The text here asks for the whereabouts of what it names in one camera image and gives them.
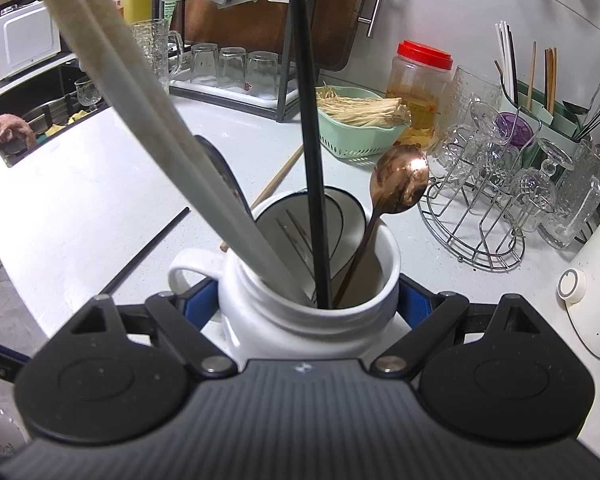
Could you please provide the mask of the white ceramic jar with handle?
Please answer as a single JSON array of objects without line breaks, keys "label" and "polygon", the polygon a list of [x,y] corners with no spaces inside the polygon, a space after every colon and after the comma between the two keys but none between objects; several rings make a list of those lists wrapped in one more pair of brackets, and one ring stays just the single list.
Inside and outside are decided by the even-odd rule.
[{"label": "white ceramic jar with handle", "polygon": [[393,232],[379,221],[341,308],[323,310],[280,296],[231,249],[186,248],[170,264],[172,292],[189,290],[185,272],[218,282],[228,352],[240,366],[253,359],[362,359],[380,353],[396,316],[401,267]]}]

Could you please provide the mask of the wooden chopstick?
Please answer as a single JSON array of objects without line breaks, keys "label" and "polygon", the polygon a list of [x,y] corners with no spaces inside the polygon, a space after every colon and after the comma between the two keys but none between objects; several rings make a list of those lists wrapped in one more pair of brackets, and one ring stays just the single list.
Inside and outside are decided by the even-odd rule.
[{"label": "wooden chopstick", "polygon": [[265,185],[265,188],[260,192],[257,198],[253,201],[251,205],[249,205],[250,209],[253,210],[255,206],[260,205],[264,200],[273,195],[273,193],[277,190],[279,185],[283,182],[283,180],[289,174],[289,171],[292,167],[298,162],[299,158],[303,155],[304,147],[303,145],[299,145],[298,148],[291,154],[291,156],[284,162],[283,166],[274,174],[271,180],[268,181],[268,184]]}]

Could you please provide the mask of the white ceramic soup spoon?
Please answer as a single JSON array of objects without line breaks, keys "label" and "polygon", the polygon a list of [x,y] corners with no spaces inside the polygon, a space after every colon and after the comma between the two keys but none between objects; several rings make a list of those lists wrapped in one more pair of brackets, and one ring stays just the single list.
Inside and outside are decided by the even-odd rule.
[{"label": "white ceramic soup spoon", "polygon": [[342,215],[340,237],[330,256],[332,278],[336,278],[336,275],[349,265],[358,250],[366,229],[367,217],[360,201],[348,191],[328,186],[325,193],[337,203]]},{"label": "white ceramic soup spoon", "polygon": [[[325,206],[329,269],[333,278],[344,266],[344,217],[333,198],[326,196]],[[256,225],[306,296],[316,304],[308,193],[283,194],[266,200],[256,210]]]}]

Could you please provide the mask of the copper coloured small spoon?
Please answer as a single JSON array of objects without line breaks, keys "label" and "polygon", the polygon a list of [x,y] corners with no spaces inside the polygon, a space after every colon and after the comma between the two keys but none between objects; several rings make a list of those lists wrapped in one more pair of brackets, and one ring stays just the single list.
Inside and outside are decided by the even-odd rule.
[{"label": "copper coloured small spoon", "polygon": [[346,294],[380,217],[383,214],[402,214],[414,207],[424,195],[428,182],[428,160],[422,150],[415,145],[394,146],[378,160],[370,177],[372,215],[358,250],[332,300],[335,308],[340,306]]}]

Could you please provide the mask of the embossed stainless steel spoon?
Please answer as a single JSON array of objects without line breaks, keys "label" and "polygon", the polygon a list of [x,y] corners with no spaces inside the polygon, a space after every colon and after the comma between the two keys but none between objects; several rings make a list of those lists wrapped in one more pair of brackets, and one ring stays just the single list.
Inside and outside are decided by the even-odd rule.
[{"label": "embossed stainless steel spoon", "polygon": [[218,149],[204,136],[200,136],[196,134],[195,139],[204,149],[204,152],[210,159],[213,167],[220,174],[222,180],[230,189],[232,195],[238,200],[238,202],[244,207],[246,213],[248,214],[250,219],[253,219],[253,215],[251,209],[246,201],[245,195],[242,192],[242,188],[240,187],[237,179],[235,178],[233,171],[230,169],[230,165],[227,163],[223,155],[218,151]]}]

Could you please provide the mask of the small steel fork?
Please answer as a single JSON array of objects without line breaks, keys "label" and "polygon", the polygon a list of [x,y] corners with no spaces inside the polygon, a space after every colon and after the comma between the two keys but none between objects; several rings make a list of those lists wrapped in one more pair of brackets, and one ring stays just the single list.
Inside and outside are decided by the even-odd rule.
[{"label": "small steel fork", "polygon": [[306,231],[302,228],[302,226],[300,226],[298,220],[289,209],[285,210],[285,214],[296,229],[297,235],[292,234],[290,227],[279,218],[276,219],[276,222],[285,234],[286,239],[291,244],[292,248],[294,248],[294,252],[300,258],[303,265],[306,267],[306,270],[311,275],[312,280],[315,280],[312,250],[309,248]]}]

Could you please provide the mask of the white electric cooker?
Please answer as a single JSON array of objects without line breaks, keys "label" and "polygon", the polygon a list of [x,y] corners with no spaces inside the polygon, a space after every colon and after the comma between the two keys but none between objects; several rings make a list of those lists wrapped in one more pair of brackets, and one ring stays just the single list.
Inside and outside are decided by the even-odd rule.
[{"label": "white electric cooker", "polygon": [[562,272],[557,295],[585,347],[600,359],[600,225]]}]

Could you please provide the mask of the green plastic basket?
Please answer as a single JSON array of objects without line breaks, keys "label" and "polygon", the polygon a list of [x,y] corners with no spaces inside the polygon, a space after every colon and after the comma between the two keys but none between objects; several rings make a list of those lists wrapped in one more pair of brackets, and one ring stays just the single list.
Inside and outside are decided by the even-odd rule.
[{"label": "green plastic basket", "polygon": [[[348,98],[383,98],[379,94],[356,87],[334,87]],[[406,127],[352,127],[336,122],[317,107],[321,142],[340,159],[355,159],[382,154],[391,148]]]}]

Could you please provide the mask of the textured glass pitcher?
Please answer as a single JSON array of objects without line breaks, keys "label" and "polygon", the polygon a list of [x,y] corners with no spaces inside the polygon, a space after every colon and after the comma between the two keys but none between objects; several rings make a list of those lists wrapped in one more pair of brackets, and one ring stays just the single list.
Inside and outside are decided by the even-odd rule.
[{"label": "textured glass pitcher", "polygon": [[477,101],[498,108],[502,102],[501,85],[466,66],[457,66],[443,92],[437,121],[437,140],[445,139],[455,126],[470,125],[470,106]]}]

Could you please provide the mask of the bundle of dried noodles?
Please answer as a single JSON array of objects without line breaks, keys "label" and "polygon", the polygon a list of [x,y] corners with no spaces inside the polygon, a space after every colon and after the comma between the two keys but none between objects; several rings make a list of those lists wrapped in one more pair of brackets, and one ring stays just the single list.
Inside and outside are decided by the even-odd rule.
[{"label": "bundle of dried noodles", "polygon": [[352,127],[411,125],[411,112],[400,98],[348,98],[334,87],[324,86],[316,90],[316,104],[336,122]]}]

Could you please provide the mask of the purple lid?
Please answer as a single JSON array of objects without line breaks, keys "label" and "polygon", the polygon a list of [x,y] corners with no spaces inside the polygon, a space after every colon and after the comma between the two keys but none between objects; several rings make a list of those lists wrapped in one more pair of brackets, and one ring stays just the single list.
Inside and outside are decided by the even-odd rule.
[{"label": "purple lid", "polygon": [[532,139],[533,130],[529,123],[520,115],[511,112],[501,112],[495,118],[496,132],[515,148],[524,148]]}]

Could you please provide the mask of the green utensil holder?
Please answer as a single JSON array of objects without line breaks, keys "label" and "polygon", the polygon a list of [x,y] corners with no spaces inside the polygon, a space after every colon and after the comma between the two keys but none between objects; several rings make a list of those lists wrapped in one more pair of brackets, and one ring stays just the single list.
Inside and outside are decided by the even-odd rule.
[{"label": "green utensil holder", "polygon": [[558,51],[555,47],[539,52],[532,46],[529,78],[518,78],[514,35],[506,21],[495,24],[500,59],[495,62],[502,89],[501,112],[522,116],[532,127],[533,136],[520,151],[521,165],[539,167],[546,157],[539,146],[544,139],[555,144],[571,159],[584,140],[584,108],[557,99]]}]

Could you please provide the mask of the textured glass mug right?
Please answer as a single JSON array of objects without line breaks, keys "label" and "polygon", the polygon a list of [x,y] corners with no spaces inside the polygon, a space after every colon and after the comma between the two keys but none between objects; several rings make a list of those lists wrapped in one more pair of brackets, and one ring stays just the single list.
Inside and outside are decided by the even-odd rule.
[{"label": "textured glass mug right", "polygon": [[573,168],[564,171],[556,190],[555,210],[541,222],[538,231],[547,244],[564,250],[583,231],[600,204],[600,154],[590,141],[579,144]]}]

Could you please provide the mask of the red lidded plastic jar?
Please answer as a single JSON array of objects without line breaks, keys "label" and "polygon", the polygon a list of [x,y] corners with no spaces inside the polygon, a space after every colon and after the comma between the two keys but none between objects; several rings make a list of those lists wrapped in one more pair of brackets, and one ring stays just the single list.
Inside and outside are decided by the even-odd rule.
[{"label": "red lidded plastic jar", "polygon": [[396,140],[426,151],[434,142],[438,110],[451,80],[452,55],[411,40],[396,47],[386,97],[400,98],[411,114],[411,125]]}]

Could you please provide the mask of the stemmed glass in sink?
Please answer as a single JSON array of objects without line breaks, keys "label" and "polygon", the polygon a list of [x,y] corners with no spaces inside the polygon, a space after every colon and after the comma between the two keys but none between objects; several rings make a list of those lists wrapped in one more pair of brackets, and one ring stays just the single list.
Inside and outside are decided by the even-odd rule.
[{"label": "stemmed glass in sink", "polygon": [[78,79],[74,86],[76,87],[76,98],[81,106],[87,110],[94,110],[102,99],[102,95],[89,76]]}]

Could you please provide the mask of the small upturned drinking glass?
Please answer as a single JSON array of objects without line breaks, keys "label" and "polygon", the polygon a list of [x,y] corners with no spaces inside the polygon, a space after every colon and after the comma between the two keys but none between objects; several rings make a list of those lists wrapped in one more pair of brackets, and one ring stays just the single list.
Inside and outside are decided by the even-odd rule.
[{"label": "small upturned drinking glass", "polygon": [[218,45],[212,42],[200,42],[192,45],[190,77],[192,84],[215,87],[218,84]]}]

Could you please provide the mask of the tall textured glass mug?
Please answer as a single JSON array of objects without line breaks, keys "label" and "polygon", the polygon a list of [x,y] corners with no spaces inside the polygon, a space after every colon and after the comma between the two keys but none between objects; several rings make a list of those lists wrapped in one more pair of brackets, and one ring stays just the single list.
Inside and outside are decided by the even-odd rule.
[{"label": "tall textured glass mug", "polygon": [[[163,90],[169,93],[171,77],[182,68],[184,44],[181,34],[171,29],[166,18],[136,22],[131,25],[131,32]],[[175,44],[173,64],[170,64],[169,42]]]}]

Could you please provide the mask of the pink cloth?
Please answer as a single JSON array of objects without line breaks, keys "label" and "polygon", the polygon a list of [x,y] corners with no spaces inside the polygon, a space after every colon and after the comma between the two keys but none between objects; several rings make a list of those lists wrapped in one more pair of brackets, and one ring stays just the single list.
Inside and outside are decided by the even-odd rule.
[{"label": "pink cloth", "polygon": [[35,133],[21,117],[13,114],[0,115],[0,146],[12,140],[20,140],[28,150],[34,148]]}]

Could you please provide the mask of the black dish rack frame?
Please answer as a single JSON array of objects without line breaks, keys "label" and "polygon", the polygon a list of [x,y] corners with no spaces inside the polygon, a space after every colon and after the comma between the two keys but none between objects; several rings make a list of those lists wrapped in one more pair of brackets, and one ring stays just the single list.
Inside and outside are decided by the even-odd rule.
[{"label": "black dish rack frame", "polygon": [[[171,77],[170,92],[174,96],[197,100],[231,110],[283,122],[298,112],[297,76],[292,62],[291,19],[288,18],[288,0],[257,0],[221,8],[208,0],[155,0],[154,9],[165,14],[174,6],[173,27],[181,34],[187,50],[181,70]],[[192,84],[190,62],[192,45],[212,42],[222,47],[243,47],[253,51],[278,54],[278,87],[274,99],[260,99],[247,92]]]}]

